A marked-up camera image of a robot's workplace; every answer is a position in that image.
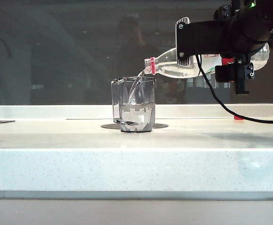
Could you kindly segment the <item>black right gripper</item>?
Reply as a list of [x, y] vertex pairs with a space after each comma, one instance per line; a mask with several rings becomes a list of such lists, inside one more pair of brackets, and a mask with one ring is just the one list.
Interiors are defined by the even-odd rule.
[[254, 65], [251, 62], [251, 56], [245, 53], [235, 57], [235, 65], [215, 66], [215, 79], [217, 82], [235, 81], [236, 95], [249, 94], [249, 92], [245, 90], [245, 80], [254, 79]]

